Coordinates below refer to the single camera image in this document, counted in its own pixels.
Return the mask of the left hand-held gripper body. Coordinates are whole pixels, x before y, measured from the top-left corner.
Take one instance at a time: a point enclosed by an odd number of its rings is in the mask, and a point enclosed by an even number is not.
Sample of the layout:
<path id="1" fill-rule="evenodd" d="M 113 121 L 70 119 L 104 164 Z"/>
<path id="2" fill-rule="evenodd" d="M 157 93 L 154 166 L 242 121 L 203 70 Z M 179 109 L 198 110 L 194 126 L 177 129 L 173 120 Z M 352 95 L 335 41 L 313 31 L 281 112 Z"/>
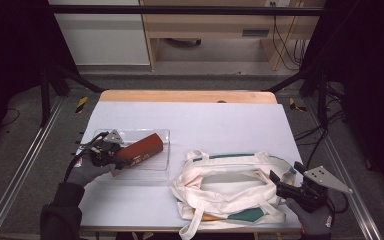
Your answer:
<path id="1" fill-rule="evenodd" d="M 80 149 L 81 153 L 91 155 L 92 163 L 95 166 L 102 167 L 108 164 L 114 164 L 115 161 L 123 161 L 117 160 L 113 155 L 113 149 L 121 146 L 122 143 L 123 140 L 118 131 L 112 130 L 99 133 L 89 142 L 81 144 Z"/>

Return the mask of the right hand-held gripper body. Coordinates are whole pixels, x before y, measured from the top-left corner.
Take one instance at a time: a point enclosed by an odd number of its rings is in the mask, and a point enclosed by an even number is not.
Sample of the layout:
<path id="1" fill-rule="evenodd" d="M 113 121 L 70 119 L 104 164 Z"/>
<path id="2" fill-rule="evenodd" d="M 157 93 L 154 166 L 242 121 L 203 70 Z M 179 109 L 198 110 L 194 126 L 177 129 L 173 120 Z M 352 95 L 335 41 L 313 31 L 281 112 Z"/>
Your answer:
<path id="1" fill-rule="evenodd" d="M 327 203 L 329 189 L 346 194 L 353 193 L 350 187 L 341 182 L 323 166 L 307 169 L 302 175 L 303 182 L 300 187 L 280 180 L 280 183 L 275 185 L 276 195 L 283 199 L 294 199 L 307 212 L 313 212 Z"/>

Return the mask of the red-brown box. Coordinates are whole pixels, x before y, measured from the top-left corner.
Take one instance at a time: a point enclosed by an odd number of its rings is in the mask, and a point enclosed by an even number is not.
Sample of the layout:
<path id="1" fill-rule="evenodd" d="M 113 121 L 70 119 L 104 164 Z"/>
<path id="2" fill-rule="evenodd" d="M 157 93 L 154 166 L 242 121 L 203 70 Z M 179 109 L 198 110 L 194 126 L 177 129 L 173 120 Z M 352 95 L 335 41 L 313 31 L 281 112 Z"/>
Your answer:
<path id="1" fill-rule="evenodd" d="M 122 149 L 117 155 L 114 155 L 114 157 L 117 160 L 130 161 L 131 165 L 129 167 L 133 167 L 141 162 L 144 162 L 150 157 L 161 153 L 162 151 L 163 141 L 156 133 L 153 133 L 127 147 L 124 147 L 124 149 Z"/>

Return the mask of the clear plastic container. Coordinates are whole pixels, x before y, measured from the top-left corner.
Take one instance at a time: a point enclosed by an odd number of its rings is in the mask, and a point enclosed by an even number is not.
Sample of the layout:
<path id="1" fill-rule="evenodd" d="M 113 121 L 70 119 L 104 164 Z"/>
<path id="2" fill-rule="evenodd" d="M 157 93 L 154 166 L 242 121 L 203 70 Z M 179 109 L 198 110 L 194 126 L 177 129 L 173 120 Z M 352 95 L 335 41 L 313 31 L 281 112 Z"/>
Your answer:
<path id="1" fill-rule="evenodd" d="M 117 181 L 122 185 L 164 185 L 168 181 L 170 131 L 168 129 L 117 129 L 121 147 L 128 147 L 145 137 L 157 134 L 162 140 L 162 151 L 136 166 L 115 169 L 102 176 L 102 181 Z"/>

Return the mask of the cream canvas tote bag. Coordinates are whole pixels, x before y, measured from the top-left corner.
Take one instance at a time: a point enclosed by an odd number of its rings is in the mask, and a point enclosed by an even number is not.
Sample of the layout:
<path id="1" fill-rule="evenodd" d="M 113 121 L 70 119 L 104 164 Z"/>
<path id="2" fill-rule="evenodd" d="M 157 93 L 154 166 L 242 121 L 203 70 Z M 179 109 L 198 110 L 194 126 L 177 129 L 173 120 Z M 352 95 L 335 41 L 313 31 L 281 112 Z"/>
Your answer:
<path id="1" fill-rule="evenodd" d="M 278 209 L 280 197 L 271 173 L 282 183 L 295 183 L 290 163 L 267 152 L 189 152 L 170 186 L 179 214 L 188 222 L 179 231 L 181 239 L 191 240 L 199 230 L 283 223 L 286 214 Z"/>

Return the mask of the person's left hand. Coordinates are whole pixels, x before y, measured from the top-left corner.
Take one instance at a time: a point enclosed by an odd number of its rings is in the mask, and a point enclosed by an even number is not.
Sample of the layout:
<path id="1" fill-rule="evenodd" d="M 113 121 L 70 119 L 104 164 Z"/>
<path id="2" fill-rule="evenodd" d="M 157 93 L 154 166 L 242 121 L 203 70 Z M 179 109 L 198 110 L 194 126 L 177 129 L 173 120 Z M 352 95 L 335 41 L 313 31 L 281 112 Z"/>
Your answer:
<path id="1" fill-rule="evenodd" d="M 102 167 L 95 166 L 90 159 L 81 158 L 71 169 L 66 182 L 85 187 L 95 178 L 109 173 L 115 169 L 114 164 L 108 164 Z"/>

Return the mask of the person's right hand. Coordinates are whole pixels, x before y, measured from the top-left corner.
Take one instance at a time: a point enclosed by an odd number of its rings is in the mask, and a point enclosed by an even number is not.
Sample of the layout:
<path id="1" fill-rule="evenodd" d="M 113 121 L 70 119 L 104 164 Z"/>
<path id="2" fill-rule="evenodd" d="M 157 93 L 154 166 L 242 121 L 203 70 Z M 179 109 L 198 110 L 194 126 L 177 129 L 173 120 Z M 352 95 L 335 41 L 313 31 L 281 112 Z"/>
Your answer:
<path id="1" fill-rule="evenodd" d="M 327 206 L 322 206 L 313 212 L 307 212 L 292 198 L 286 199 L 286 205 L 297 215 L 305 237 L 331 235 L 332 216 Z"/>

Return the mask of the yellow-black tape strip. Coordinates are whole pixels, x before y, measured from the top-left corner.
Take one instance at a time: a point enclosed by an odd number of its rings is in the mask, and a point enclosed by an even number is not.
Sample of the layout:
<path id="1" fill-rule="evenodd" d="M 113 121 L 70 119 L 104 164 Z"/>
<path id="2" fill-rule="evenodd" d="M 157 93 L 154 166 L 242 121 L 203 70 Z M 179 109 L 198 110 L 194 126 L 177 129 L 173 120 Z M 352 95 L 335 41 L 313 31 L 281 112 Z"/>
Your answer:
<path id="1" fill-rule="evenodd" d="M 289 98 L 289 106 L 290 106 L 290 109 L 292 109 L 292 110 L 297 110 L 300 112 L 307 112 L 306 107 L 300 107 L 300 106 L 296 105 L 294 98 Z"/>
<path id="2" fill-rule="evenodd" d="M 79 100 L 78 105 L 76 107 L 75 113 L 81 113 L 82 112 L 87 100 L 88 100 L 87 96 L 81 97 L 81 99 Z"/>

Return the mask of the pale blue table mat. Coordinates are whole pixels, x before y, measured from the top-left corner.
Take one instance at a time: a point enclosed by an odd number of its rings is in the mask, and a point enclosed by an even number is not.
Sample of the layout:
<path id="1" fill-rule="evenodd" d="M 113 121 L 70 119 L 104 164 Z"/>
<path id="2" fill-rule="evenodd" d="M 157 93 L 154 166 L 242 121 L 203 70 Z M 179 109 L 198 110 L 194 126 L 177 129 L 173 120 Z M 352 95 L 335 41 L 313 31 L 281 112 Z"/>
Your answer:
<path id="1" fill-rule="evenodd" d="M 170 131 L 169 177 L 180 174 L 186 154 L 266 151 L 289 163 L 301 159 L 280 104 L 100 102 L 83 140 L 100 129 Z M 187 222 L 169 184 L 126 186 L 108 175 L 86 187 L 80 204 L 86 231 L 178 231 Z"/>

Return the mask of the white cabinet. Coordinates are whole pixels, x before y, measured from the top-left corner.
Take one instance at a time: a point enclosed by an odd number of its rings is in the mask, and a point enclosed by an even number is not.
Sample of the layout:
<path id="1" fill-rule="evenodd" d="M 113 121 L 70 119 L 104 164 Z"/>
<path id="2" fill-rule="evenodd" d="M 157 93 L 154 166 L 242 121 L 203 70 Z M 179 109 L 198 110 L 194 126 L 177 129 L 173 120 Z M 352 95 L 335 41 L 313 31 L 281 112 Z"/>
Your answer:
<path id="1" fill-rule="evenodd" d="M 148 65 L 140 14 L 56 14 L 77 65 Z"/>

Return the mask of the black object under desk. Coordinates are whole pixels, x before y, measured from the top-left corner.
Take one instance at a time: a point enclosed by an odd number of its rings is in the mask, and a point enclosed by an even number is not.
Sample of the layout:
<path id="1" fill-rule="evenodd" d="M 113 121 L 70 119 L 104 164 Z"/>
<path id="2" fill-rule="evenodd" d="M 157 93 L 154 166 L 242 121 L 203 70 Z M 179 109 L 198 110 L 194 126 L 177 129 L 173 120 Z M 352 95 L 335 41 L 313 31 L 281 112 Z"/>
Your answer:
<path id="1" fill-rule="evenodd" d="M 201 39 L 174 39 L 166 38 L 165 41 L 175 47 L 196 47 L 202 43 Z"/>

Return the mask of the light wooden desk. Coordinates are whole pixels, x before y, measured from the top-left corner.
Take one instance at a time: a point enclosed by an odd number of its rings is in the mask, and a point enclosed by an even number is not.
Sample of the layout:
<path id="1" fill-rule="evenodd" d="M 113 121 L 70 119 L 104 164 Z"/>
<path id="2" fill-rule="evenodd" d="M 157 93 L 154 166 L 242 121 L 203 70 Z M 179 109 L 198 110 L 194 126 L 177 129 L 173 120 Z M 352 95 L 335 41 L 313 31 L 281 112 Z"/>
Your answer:
<path id="1" fill-rule="evenodd" d="M 322 8 L 327 0 L 139 0 L 142 6 L 228 6 Z M 240 39 L 259 40 L 273 70 L 291 53 L 287 45 L 293 40 L 309 40 L 317 16 L 254 15 L 163 15 L 144 14 L 145 32 L 150 40 L 151 61 L 156 61 L 156 42 L 174 39 Z"/>

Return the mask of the black frame leg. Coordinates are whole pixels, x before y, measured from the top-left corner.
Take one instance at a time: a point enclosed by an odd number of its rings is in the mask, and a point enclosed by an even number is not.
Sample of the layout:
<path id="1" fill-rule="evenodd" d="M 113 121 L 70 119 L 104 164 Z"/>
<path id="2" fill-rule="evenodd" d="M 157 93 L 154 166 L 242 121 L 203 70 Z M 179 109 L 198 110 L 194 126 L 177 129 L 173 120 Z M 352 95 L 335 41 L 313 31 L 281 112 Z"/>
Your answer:
<path id="1" fill-rule="evenodd" d="M 40 89 L 41 89 L 41 104 L 42 104 L 42 121 L 41 126 L 45 126 L 51 118 L 50 106 L 50 91 L 49 86 L 52 86 L 58 96 L 67 96 L 70 88 L 66 83 L 66 79 L 71 79 L 76 83 L 95 92 L 102 93 L 104 88 L 101 88 L 83 77 L 79 73 L 68 70 L 57 64 L 47 64 L 40 73 Z"/>
<path id="2" fill-rule="evenodd" d="M 286 80 L 266 89 L 266 92 L 276 93 L 301 79 L 304 80 L 304 83 L 299 90 L 302 97 L 311 96 L 315 90 L 318 90 L 317 120 L 321 124 L 322 128 L 326 129 L 328 126 L 326 110 L 327 75 L 323 68 L 308 67 L 301 69 Z"/>

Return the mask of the black frame crossbar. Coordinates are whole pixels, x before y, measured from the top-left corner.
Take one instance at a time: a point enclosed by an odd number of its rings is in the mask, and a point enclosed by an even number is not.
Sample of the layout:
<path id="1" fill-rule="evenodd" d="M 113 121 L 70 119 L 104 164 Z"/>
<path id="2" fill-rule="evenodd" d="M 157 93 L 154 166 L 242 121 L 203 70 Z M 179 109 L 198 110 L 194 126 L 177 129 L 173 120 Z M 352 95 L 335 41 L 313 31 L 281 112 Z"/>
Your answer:
<path id="1" fill-rule="evenodd" d="M 64 14 L 169 14 L 169 15 L 276 15 L 322 16 L 324 8 L 224 7 L 224 6 L 116 6 L 50 5 L 54 13 Z"/>

